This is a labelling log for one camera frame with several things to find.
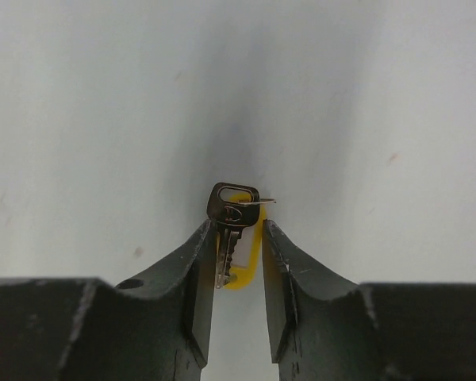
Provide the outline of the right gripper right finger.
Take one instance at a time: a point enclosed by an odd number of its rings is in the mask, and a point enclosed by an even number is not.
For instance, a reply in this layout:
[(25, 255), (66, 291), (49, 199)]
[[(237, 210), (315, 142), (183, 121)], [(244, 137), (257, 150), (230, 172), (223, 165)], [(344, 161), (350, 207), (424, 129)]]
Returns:
[(263, 225), (271, 358), (282, 380), (476, 380), (476, 283), (360, 283)]

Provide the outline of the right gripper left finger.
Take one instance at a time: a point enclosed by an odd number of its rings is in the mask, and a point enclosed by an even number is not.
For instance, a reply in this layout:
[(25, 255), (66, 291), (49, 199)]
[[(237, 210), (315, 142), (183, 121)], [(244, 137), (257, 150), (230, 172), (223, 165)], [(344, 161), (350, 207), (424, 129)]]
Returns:
[(0, 278), (0, 380), (198, 380), (207, 365), (216, 228), (151, 267), (97, 278)]

